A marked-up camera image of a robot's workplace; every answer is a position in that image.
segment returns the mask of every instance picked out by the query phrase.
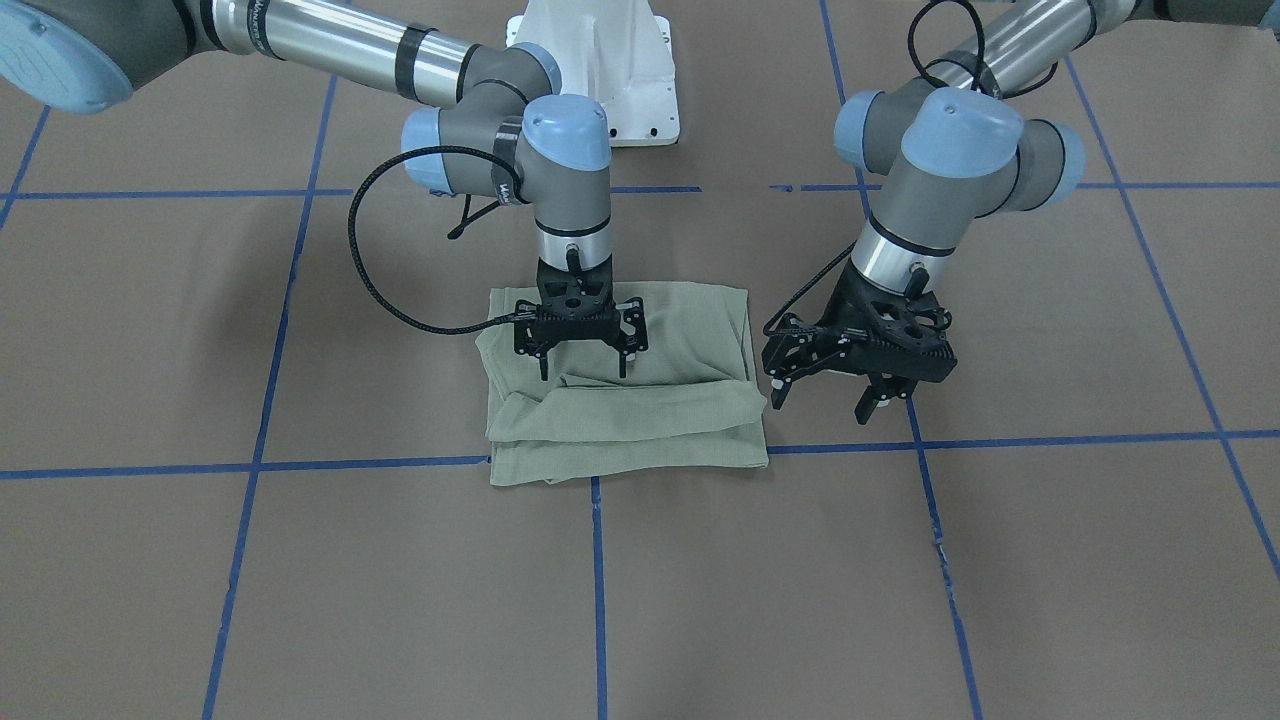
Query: blue joint cap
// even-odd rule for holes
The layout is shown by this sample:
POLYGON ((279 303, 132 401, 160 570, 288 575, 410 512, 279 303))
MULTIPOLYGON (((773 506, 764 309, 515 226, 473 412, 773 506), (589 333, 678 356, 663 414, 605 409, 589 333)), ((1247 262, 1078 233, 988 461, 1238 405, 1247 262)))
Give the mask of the blue joint cap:
MULTIPOLYGON (((413 110, 401 132, 401 152, 440 145, 440 109, 413 110)), ((453 195, 449 176, 444 172, 444 155, 424 155, 404 163, 404 172, 417 184, 433 191, 453 195)))
POLYGON ((133 97, 133 83, 106 53, 17 0, 0 0, 0 74, 45 105, 78 115, 133 97))
POLYGON ((1005 102, 972 90, 942 87, 924 99, 902 136, 902 156, 945 178, 980 178, 1018 151, 1023 118, 1005 102))
POLYGON ((547 70, 547 79, 552 83, 552 95, 559 95, 561 88, 564 87, 564 79, 561 77, 559 63, 556 61, 556 58, 545 47, 532 42, 517 42, 512 47, 532 55, 538 64, 547 70))
POLYGON ((1062 138, 1062 177, 1057 181, 1053 195, 1048 196, 1044 205, 1052 205, 1062 200, 1084 179, 1084 142, 1080 140, 1080 136, 1075 135, 1075 131, 1066 126, 1051 124, 1062 138))
POLYGON ((1262 15, 1262 22, 1258 23, 1258 27, 1280 31, 1280 0, 1271 4, 1271 9, 1267 10, 1267 14, 1262 15))
POLYGON ((872 111, 872 102, 881 95, 879 90, 864 90, 850 97, 836 115, 836 155, 864 173, 870 172, 867 169, 867 154, 863 150, 867 115, 872 111))
POLYGON ((544 95, 525 108, 525 140, 539 155, 572 170, 609 167, 609 120, 582 95, 544 95))

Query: white base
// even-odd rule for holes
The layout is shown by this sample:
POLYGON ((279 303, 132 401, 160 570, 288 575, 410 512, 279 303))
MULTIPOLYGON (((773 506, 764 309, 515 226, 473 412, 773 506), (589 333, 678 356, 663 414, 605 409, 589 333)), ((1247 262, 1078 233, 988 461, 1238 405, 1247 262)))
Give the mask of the white base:
MULTIPOLYGON (((516 42, 524 15, 516 15, 507 20, 507 45, 516 42)), ((658 31, 662 33, 663 45, 667 54, 671 50, 671 22, 667 18, 654 15, 658 20, 658 31)), ((563 58, 563 49, 548 49, 561 65, 564 76, 563 92, 586 95, 599 102, 609 118, 609 145, 613 147, 646 147, 658 145, 672 145, 680 140, 680 108, 676 101, 675 78, 662 82, 644 82, 628 79, 625 82, 625 91, 613 97, 595 97, 589 90, 586 77, 577 77, 576 68, 585 68, 598 53, 595 47, 575 49, 577 58, 563 58)), ((644 77, 644 69, 637 69, 635 76, 644 77)))

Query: metallic robot link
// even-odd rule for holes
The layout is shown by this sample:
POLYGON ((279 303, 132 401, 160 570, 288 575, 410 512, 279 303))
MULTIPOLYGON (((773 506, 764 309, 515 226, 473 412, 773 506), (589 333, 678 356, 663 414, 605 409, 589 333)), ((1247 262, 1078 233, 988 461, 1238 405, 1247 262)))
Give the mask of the metallic robot link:
POLYGON ((836 152, 888 179, 818 323, 785 313, 777 328, 765 328, 773 406, 782 406, 795 380, 822 370, 865 375, 869 387, 855 409, 865 424, 876 407, 909 398, 919 382, 942 382, 955 368, 946 333, 951 314, 932 291, 969 224, 1056 202, 1084 174, 1084 147, 1070 128, 1024 123, 1001 97, 1126 19, 1260 26, 1277 6, 1275 0, 1019 3, 983 28, 982 58, 974 36, 892 94, 850 97, 836 120, 836 152))
POLYGON ((494 50, 417 23, 329 0, 0 0, 0 73, 54 108, 91 114, 209 50, 260 53, 430 105, 411 115, 404 150, 462 147, 407 163, 443 193, 532 204, 540 305, 522 304, 517 352, 602 340, 620 372, 646 348, 639 299, 613 301, 609 137, 603 109, 559 96, 544 49, 494 50), (628 334, 622 324, 632 328, 628 334))

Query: towel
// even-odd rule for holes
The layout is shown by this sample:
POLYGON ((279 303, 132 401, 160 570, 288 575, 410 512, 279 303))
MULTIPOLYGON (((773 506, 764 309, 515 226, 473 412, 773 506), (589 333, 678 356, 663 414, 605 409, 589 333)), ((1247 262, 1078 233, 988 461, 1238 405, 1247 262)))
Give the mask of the towel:
MULTIPOLYGON (((489 375, 494 486, 612 475, 677 465, 763 468, 764 397, 746 291, 685 282, 617 283, 614 297, 644 300, 649 350, 618 378, 618 355, 599 341, 550 351, 547 382, 538 360, 516 355, 511 324, 480 333, 489 375)), ((500 288, 489 316, 534 288, 500 288)))

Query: cloth fold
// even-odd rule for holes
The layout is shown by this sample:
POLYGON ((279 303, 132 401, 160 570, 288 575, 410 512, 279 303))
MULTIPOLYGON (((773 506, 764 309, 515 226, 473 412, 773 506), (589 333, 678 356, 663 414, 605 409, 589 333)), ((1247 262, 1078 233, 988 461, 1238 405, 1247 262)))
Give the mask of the cloth fold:
MULTIPOLYGON (((755 386, 746 291, 699 283, 617 283, 620 300, 644 299, 649 350, 617 377, 617 352, 566 342, 550 352, 550 379, 512 351, 512 325, 476 340, 489 375, 486 437, 495 486, 609 475, 678 465, 768 464, 755 386)), ((494 290, 489 316, 534 288, 494 290)))

